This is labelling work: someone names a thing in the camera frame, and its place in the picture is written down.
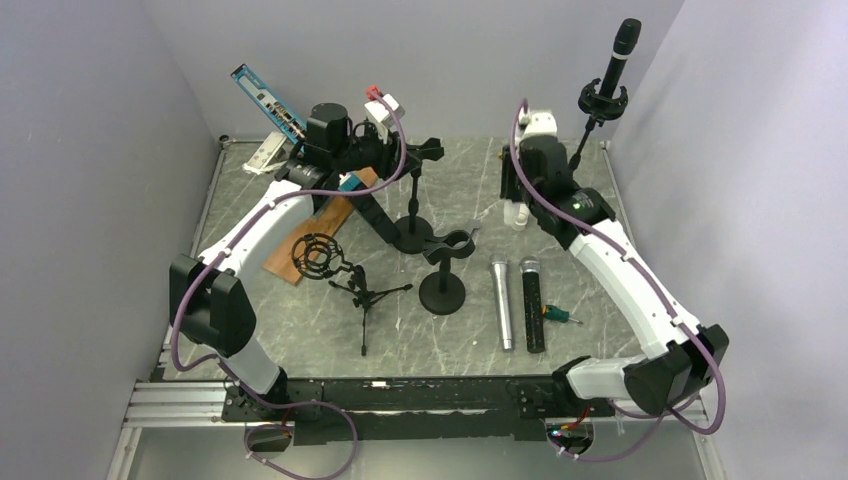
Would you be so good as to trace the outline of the black slim microphone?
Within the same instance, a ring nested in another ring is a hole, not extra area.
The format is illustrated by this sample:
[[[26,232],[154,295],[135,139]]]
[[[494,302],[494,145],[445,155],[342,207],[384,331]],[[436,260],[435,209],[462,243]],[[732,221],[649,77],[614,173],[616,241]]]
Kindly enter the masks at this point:
[[[599,94],[611,98],[618,86],[626,62],[635,49],[640,34],[642,22],[635,18],[622,21],[615,35],[612,54],[604,77],[602,78]]]

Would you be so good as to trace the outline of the black round-base clip stand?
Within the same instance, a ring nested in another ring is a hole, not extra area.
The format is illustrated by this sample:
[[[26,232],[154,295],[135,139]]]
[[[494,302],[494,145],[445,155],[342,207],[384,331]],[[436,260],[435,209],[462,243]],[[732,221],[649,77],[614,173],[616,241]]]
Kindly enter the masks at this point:
[[[425,239],[422,255],[428,263],[438,266],[438,271],[427,275],[419,286],[419,300],[427,311],[434,315],[450,315],[462,307],[465,286],[451,271],[451,265],[453,260],[466,259],[474,251],[472,234],[465,230]]]

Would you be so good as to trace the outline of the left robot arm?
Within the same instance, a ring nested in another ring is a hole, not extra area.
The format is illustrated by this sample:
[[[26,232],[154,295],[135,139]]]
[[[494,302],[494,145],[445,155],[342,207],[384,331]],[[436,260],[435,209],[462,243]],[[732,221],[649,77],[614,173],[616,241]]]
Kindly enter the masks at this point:
[[[202,359],[218,362],[249,391],[248,407],[264,420],[285,411],[288,378],[255,334],[246,281],[326,200],[344,198],[371,223],[387,225],[373,195],[406,175],[421,149],[407,142],[400,123],[404,110],[392,95],[371,91],[365,109],[365,121],[355,125],[342,105],[316,105],[293,158],[260,200],[210,248],[180,255],[169,268],[174,367],[185,372],[199,364],[181,362],[180,336],[206,347]]]

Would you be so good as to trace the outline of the black stand for white microphone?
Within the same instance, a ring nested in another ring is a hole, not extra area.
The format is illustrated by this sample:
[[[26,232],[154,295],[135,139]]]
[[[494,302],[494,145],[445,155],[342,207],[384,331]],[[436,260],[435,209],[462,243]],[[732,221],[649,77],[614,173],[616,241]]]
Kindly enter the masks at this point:
[[[418,215],[418,186],[422,175],[423,161],[438,161],[443,156],[444,148],[439,138],[431,137],[423,144],[407,146],[403,173],[411,175],[411,193],[407,205],[407,215],[394,223],[399,230],[399,236],[393,242],[394,247],[402,253],[422,253],[425,249],[425,242],[433,236],[432,226]]]

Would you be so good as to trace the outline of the grey condenser microphone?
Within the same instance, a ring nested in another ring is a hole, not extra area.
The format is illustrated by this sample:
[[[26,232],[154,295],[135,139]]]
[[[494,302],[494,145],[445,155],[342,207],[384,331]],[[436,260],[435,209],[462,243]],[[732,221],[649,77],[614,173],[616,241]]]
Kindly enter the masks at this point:
[[[513,328],[508,287],[508,261],[503,254],[490,256],[490,274],[495,294],[495,312],[500,334],[500,343],[504,351],[514,349]]]

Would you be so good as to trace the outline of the black stand with shock mount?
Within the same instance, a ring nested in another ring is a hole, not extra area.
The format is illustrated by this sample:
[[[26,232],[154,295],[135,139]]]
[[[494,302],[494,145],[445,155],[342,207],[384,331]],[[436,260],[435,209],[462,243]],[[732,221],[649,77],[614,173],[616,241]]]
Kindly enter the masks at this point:
[[[588,115],[588,120],[580,143],[569,160],[568,166],[572,171],[579,167],[583,149],[592,131],[608,121],[619,119],[628,105],[629,96],[625,86],[620,86],[619,96],[613,98],[611,93],[604,94],[597,89],[600,84],[600,78],[592,80],[582,88],[578,98],[578,107]]]

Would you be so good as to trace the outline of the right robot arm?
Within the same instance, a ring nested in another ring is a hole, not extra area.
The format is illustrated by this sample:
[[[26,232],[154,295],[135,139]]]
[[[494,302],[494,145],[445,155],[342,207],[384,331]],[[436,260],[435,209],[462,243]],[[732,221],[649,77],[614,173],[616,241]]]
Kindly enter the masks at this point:
[[[574,181],[565,147],[552,135],[505,145],[501,196],[523,202],[540,228],[603,287],[638,341],[636,356],[581,356],[552,374],[551,401],[574,415],[595,400],[625,400],[647,417],[676,415],[710,384],[730,345],[719,324],[705,325],[680,305],[630,243],[595,189]]]

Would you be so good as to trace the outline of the black tripod shock-mount stand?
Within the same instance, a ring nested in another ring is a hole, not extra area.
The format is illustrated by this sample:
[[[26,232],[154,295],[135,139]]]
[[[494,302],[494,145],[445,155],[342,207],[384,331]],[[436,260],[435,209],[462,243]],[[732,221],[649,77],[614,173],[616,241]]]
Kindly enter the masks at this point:
[[[406,292],[411,283],[386,290],[371,290],[365,269],[345,258],[338,241],[324,233],[308,233],[299,237],[292,246],[291,261],[302,277],[326,280],[330,287],[350,293],[355,308],[362,310],[362,340],[360,354],[365,357],[367,346],[367,320],[370,310],[389,294]]]

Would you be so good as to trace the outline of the white microphone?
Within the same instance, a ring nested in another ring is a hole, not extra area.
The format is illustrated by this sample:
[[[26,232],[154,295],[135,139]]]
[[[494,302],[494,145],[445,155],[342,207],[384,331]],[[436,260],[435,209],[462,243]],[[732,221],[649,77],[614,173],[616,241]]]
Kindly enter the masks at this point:
[[[515,231],[523,231],[529,222],[530,211],[526,204],[512,200],[505,200],[503,207],[503,221]]]

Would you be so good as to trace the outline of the black handheld microphone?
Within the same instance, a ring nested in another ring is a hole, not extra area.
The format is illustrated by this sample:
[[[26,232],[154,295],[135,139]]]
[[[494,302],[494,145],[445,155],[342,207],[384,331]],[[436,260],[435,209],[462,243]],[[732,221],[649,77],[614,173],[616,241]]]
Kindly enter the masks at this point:
[[[541,264],[535,256],[527,256],[519,263],[525,317],[526,348],[538,354],[546,350],[544,319],[540,285]]]

